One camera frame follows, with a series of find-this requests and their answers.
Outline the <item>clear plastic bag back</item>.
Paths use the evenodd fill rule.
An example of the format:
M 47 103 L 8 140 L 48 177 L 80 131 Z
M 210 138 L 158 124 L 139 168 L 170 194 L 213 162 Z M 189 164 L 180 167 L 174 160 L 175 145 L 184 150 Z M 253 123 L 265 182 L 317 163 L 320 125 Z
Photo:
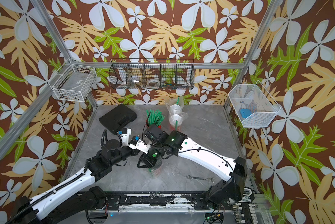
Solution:
M 147 170 L 147 173 L 151 179 L 157 179 L 158 177 L 162 175 L 163 170 L 164 170 L 163 166 L 153 167 L 153 168 L 149 168 Z

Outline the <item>red cup white lid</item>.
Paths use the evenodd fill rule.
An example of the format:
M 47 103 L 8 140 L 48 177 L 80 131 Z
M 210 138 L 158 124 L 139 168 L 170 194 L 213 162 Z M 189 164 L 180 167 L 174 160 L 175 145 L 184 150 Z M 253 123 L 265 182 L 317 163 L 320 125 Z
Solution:
M 181 114 L 182 112 L 182 107 L 180 105 L 177 105 L 177 104 L 173 104 L 170 106 L 169 108 L 169 112 L 171 114 Z
M 182 117 L 179 114 L 170 114 L 169 115 L 169 125 L 171 131 L 179 131 L 180 125 L 182 123 Z

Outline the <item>red cup white lid front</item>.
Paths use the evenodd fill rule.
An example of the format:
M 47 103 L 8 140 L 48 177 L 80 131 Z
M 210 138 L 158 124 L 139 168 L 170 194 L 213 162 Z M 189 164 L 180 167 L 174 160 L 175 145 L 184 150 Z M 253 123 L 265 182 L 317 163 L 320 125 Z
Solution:
M 182 117 L 179 114 L 170 114 L 169 115 L 169 125 L 171 131 L 179 131 L 180 125 L 182 123 Z

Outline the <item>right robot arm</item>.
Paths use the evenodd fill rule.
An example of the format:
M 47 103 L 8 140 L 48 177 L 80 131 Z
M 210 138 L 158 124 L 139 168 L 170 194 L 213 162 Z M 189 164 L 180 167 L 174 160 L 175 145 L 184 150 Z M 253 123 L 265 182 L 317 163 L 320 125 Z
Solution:
M 158 159 L 168 159 L 179 156 L 189 159 L 220 177 L 216 185 L 210 186 L 205 201 L 211 207 L 216 207 L 228 199 L 236 202 L 243 199 L 245 181 L 247 178 L 247 164 L 242 157 L 235 159 L 222 156 L 196 143 L 187 135 L 172 131 L 167 134 L 157 129 L 146 131 L 144 136 L 150 140 L 145 143 L 140 137 L 133 137 L 129 146 L 141 151 L 139 159 L 142 168 L 152 168 Z

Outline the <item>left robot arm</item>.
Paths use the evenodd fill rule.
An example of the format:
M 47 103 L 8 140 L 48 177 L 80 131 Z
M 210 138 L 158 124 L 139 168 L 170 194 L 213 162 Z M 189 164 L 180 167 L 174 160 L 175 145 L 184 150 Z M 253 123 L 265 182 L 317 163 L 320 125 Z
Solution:
M 133 137 L 127 145 L 117 140 L 110 140 L 96 156 L 88 158 L 85 166 L 69 179 L 46 192 L 31 199 L 19 200 L 8 224 L 56 224 L 82 210 L 102 207 L 105 194 L 102 189 L 94 187 L 84 195 L 76 193 L 93 185 L 112 171 L 114 165 L 139 153 L 137 149 L 141 140 Z

